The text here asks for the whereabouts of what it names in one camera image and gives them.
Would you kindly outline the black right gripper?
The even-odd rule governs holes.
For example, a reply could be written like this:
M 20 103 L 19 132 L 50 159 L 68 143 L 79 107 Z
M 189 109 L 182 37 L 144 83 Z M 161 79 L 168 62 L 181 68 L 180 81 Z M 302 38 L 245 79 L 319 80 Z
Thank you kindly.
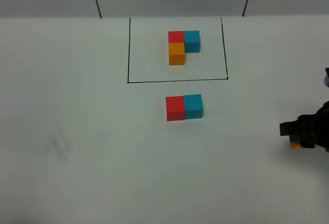
M 301 148 L 322 147 L 328 152 L 328 105 L 323 105 L 313 115 L 301 115 L 297 121 L 280 124 L 281 136 L 298 136 L 300 132 Z

